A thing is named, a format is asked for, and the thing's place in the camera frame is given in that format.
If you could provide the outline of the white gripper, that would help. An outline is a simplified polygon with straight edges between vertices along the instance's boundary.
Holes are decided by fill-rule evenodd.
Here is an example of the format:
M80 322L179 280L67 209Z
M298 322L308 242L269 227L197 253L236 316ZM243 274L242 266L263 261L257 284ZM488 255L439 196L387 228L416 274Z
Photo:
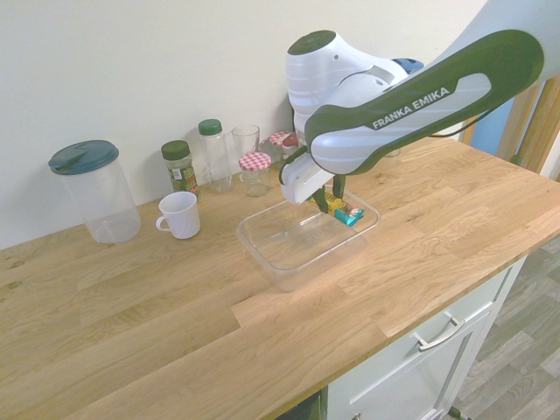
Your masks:
M332 194L323 187L332 179ZM344 198L346 175L335 175L320 168L310 155L296 157L280 175L282 194L291 204L300 205L310 197L318 209L331 214L333 196Z

